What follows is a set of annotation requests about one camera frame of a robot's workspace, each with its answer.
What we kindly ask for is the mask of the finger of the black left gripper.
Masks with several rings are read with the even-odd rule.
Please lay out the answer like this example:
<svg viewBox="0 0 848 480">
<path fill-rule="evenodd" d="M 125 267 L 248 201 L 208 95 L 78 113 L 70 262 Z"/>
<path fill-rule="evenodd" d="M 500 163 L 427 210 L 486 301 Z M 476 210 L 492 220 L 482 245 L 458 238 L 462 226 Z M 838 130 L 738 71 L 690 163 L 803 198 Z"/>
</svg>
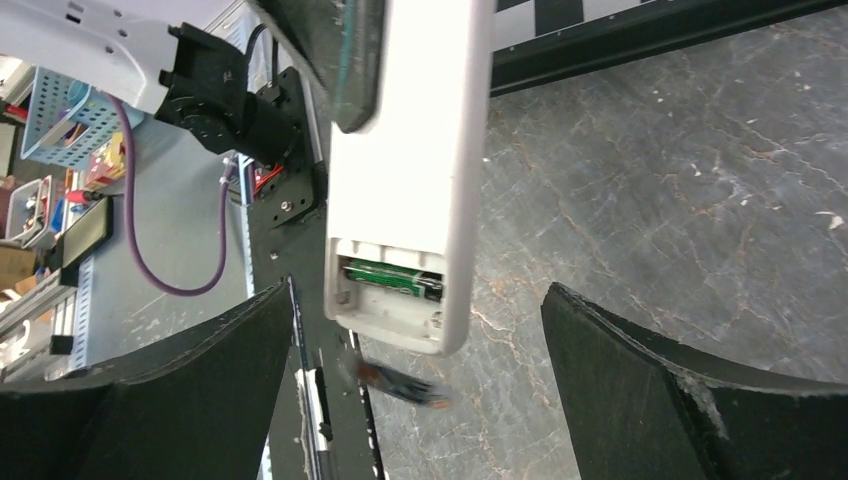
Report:
<svg viewBox="0 0 848 480">
<path fill-rule="evenodd" d="M 384 1 L 258 0 L 254 12 L 324 90 L 342 132 L 370 121 L 379 95 Z"/>
</svg>

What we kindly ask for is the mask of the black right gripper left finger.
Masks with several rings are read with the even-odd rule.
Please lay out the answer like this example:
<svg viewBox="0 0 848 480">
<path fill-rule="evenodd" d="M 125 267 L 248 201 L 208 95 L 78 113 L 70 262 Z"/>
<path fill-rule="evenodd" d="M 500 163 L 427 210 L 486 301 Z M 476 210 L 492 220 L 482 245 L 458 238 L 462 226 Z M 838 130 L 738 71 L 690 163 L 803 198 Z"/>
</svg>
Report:
<svg viewBox="0 0 848 480">
<path fill-rule="evenodd" d="M 253 479 L 293 330 L 279 282 L 141 349 L 1 388 L 5 479 Z"/>
</svg>

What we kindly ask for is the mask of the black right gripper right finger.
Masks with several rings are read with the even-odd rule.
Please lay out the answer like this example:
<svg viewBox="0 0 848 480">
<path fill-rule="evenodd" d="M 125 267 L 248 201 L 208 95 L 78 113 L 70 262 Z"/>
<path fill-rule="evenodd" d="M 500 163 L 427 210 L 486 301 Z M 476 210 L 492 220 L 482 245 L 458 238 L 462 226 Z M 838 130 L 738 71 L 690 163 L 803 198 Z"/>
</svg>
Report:
<svg viewBox="0 0 848 480">
<path fill-rule="evenodd" d="M 566 286 L 541 307 L 585 479 L 843 479 L 847 388 L 742 365 Z"/>
</svg>

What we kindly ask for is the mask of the white remote control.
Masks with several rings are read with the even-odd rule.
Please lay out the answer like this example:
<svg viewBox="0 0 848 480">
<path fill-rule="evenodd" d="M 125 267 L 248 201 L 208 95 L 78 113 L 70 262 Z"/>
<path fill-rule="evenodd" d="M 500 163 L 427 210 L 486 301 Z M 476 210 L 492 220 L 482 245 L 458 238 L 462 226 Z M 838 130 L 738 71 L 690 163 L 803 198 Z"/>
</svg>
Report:
<svg viewBox="0 0 848 480">
<path fill-rule="evenodd" d="M 331 137 L 324 311 L 424 355 L 464 344 L 492 65 L 492 1 L 391 1 L 371 120 Z M 360 259 L 439 274 L 439 301 L 353 282 Z"/>
</svg>

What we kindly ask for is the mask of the dark battery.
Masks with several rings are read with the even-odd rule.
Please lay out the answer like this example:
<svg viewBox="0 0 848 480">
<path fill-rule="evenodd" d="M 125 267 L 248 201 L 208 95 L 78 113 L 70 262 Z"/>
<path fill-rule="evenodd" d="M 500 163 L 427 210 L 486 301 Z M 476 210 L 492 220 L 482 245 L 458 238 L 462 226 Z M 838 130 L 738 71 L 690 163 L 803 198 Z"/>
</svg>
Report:
<svg viewBox="0 0 848 480">
<path fill-rule="evenodd" d="M 449 387 L 413 377 L 379 363 L 359 361 L 356 377 L 369 387 L 418 406 L 446 409 L 453 403 L 453 394 Z"/>
</svg>

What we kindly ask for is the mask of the green battery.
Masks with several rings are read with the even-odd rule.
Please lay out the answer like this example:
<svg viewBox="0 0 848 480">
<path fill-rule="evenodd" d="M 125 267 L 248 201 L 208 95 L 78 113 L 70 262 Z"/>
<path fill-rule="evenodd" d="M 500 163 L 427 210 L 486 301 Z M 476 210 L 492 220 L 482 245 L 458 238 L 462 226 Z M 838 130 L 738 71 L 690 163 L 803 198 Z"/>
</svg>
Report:
<svg viewBox="0 0 848 480">
<path fill-rule="evenodd" d="M 442 275 L 433 272 L 355 258 L 342 271 L 348 280 L 429 301 L 440 302 L 444 293 Z"/>
</svg>

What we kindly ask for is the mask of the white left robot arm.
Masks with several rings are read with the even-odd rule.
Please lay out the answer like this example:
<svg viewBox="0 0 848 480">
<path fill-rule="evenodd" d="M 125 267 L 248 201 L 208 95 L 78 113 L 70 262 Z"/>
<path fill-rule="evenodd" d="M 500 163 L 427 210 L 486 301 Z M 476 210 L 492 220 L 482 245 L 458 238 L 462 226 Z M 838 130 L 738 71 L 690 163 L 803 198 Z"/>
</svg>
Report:
<svg viewBox="0 0 848 480">
<path fill-rule="evenodd" d="M 251 10 L 295 67 L 329 96 L 344 132 L 374 114 L 389 5 L 385 1 L 254 1 Z M 214 153 L 276 164 L 303 124 L 248 89 L 247 53 L 190 24 L 98 1 L 5 1 L 10 55 L 96 87 L 190 131 Z"/>
</svg>

